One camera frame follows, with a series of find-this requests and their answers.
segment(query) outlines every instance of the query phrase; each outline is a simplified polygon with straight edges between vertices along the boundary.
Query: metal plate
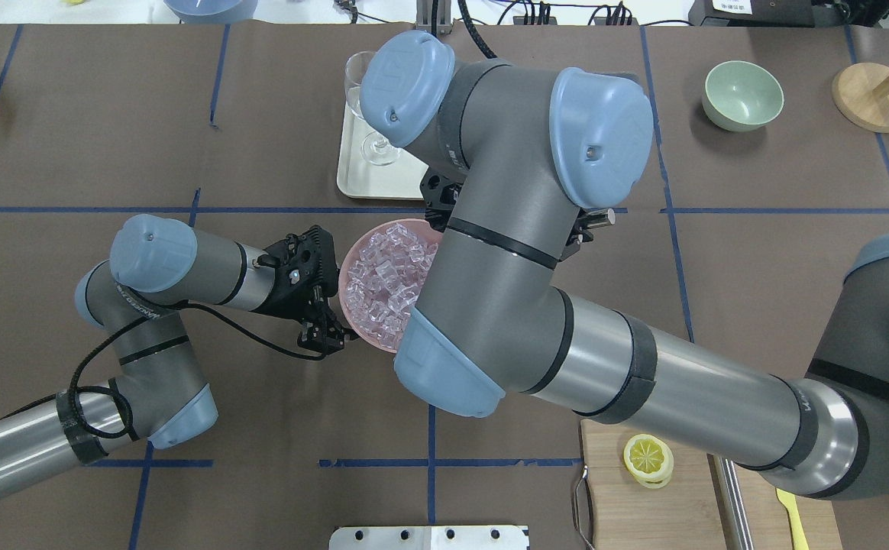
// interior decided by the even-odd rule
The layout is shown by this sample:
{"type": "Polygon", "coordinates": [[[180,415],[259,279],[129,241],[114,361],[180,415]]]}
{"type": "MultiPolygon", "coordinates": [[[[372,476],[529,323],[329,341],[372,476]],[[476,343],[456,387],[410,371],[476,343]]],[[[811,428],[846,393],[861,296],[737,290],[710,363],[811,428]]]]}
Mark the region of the metal plate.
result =
{"type": "Polygon", "coordinates": [[[340,528],[329,550],[529,550],[528,526],[399,526],[340,528]]]}

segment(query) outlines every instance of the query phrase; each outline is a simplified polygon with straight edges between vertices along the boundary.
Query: black band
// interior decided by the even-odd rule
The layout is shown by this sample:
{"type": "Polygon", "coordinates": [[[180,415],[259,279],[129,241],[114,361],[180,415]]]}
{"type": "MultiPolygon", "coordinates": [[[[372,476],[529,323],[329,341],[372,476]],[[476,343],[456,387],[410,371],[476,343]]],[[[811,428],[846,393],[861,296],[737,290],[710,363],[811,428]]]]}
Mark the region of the black band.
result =
{"type": "Polygon", "coordinates": [[[814,449],[815,442],[818,441],[818,411],[815,409],[814,403],[811,403],[807,393],[800,387],[794,386],[786,380],[779,378],[778,380],[787,384],[790,391],[794,393],[794,399],[797,400],[797,435],[794,436],[794,442],[790,444],[790,449],[781,458],[763,466],[740,464],[741,468],[755,472],[765,472],[779,466],[791,470],[796,469],[798,464],[811,456],[811,449],[814,449]]]}
{"type": "Polygon", "coordinates": [[[61,422],[64,436],[68,438],[68,445],[71,445],[71,450],[78,460],[87,465],[108,456],[99,439],[82,429],[78,419],[71,414],[67,391],[58,393],[54,401],[57,404],[57,420],[61,422]]]}
{"type": "Polygon", "coordinates": [[[217,302],[217,306],[223,306],[225,303],[230,302],[239,292],[241,292],[241,285],[244,284],[244,275],[248,272],[248,254],[245,253],[244,247],[242,247],[240,243],[235,244],[238,245],[238,250],[241,251],[241,272],[238,273],[238,281],[234,283],[234,290],[229,293],[228,297],[221,300],[221,302],[217,302]]]}
{"type": "Polygon", "coordinates": [[[564,334],[560,337],[560,348],[557,349],[557,356],[553,358],[553,364],[550,365],[549,370],[546,371],[546,374],[543,375],[543,378],[535,386],[522,391],[522,393],[528,394],[528,396],[538,393],[539,390],[542,390],[543,387],[546,387],[547,384],[556,378],[557,373],[560,372],[560,367],[564,364],[564,359],[567,359],[570,344],[574,341],[574,303],[571,302],[567,293],[560,289],[556,289],[556,291],[560,293],[560,297],[564,300],[564,334]]]}
{"type": "Polygon", "coordinates": [[[835,390],[835,392],[845,400],[846,406],[849,407],[849,411],[852,413],[852,418],[855,419],[855,427],[859,432],[859,442],[855,447],[855,458],[852,459],[852,464],[849,466],[849,470],[845,473],[845,476],[840,478],[838,483],[826,488],[826,490],[804,495],[808,498],[830,498],[839,494],[839,492],[847,490],[851,484],[855,483],[859,474],[862,473],[862,469],[866,466],[866,459],[869,457],[869,425],[866,424],[865,416],[862,414],[862,411],[859,410],[859,407],[857,407],[848,396],[842,393],[842,391],[835,390]]]}
{"type": "Polygon", "coordinates": [[[631,330],[631,365],[629,373],[611,403],[591,412],[574,411],[584,417],[596,417],[601,424],[619,424],[631,418],[648,401],[655,389],[655,368],[658,366],[658,346],[651,328],[634,317],[625,318],[631,330]]]}
{"type": "Polygon", "coordinates": [[[448,91],[438,108],[438,145],[441,146],[445,159],[459,170],[468,170],[468,161],[461,150],[461,121],[468,98],[486,73],[497,66],[508,65],[504,60],[482,60],[461,67],[451,78],[448,91]]]}
{"type": "Polygon", "coordinates": [[[120,358],[119,365],[128,365],[129,363],[138,361],[141,358],[147,358],[147,356],[154,353],[159,353],[169,348],[175,348],[177,345],[180,344],[186,344],[186,342],[188,341],[190,341],[190,337],[188,335],[181,335],[180,337],[172,338],[172,340],[163,341],[161,342],[161,344],[151,345],[149,348],[141,349],[140,351],[130,353],[129,355],[120,358]]]}
{"type": "Polygon", "coordinates": [[[520,241],[510,239],[504,234],[496,233],[496,231],[491,229],[485,229],[472,222],[466,222],[453,215],[448,220],[448,229],[454,229],[458,233],[466,234],[486,244],[492,244],[494,247],[503,248],[503,250],[510,251],[512,254],[521,255],[526,260],[535,262],[547,269],[555,269],[557,266],[557,258],[546,254],[544,251],[540,251],[539,248],[531,247],[526,243],[520,243],[520,241]]]}
{"type": "Polygon", "coordinates": [[[808,374],[841,383],[843,386],[851,387],[851,389],[861,391],[867,396],[873,396],[889,403],[889,383],[886,380],[818,358],[811,360],[808,374]]]}
{"type": "Polygon", "coordinates": [[[136,429],[133,427],[131,422],[129,422],[129,415],[126,414],[126,408],[120,405],[119,400],[115,398],[115,396],[121,395],[121,391],[119,391],[119,384],[115,382],[115,378],[108,379],[108,387],[109,389],[112,389],[112,391],[115,391],[115,394],[113,394],[112,396],[112,401],[114,401],[115,403],[115,410],[119,411],[119,418],[122,419],[122,425],[127,425],[129,427],[129,432],[127,432],[127,434],[129,435],[129,439],[131,439],[133,442],[137,442],[138,434],[136,433],[136,429]]]}

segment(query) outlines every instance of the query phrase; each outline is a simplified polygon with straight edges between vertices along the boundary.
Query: wooden stand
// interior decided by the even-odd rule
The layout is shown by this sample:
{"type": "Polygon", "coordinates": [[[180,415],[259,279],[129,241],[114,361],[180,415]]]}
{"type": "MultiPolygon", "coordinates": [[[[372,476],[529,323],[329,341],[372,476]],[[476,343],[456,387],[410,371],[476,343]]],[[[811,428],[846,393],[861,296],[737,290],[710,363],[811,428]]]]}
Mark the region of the wooden stand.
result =
{"type": "Polygon", "coordinates": [[[850,121],[873,132],[889,132],[889,67],[856,63],[832,81],[832,97],[850,121]]]}

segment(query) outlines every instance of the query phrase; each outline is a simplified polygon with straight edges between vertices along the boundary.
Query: blue bowl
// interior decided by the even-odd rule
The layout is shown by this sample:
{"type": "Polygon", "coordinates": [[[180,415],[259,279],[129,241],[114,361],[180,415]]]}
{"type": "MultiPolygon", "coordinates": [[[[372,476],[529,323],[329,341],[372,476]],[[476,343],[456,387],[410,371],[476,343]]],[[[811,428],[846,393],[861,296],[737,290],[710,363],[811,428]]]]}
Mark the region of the blue bowl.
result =
{"type": "Polygon", "coordinates": [[[231,24],[249,20],[258,0],[163,0],[183,22],[231,24]]]}

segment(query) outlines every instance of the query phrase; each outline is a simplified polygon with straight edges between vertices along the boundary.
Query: lemon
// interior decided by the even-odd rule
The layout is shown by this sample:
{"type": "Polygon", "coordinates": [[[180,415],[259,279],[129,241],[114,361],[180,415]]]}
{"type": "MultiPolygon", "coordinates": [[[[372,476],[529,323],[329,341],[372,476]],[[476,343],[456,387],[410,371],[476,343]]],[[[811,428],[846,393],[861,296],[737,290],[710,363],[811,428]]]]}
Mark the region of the lemon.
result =
{"type": "Polygon", "coordinates": [[[639,434],[625,445],[625,467],[643,487],[662,488],[671,480],[672,451],[654,435],[639,434]]]}

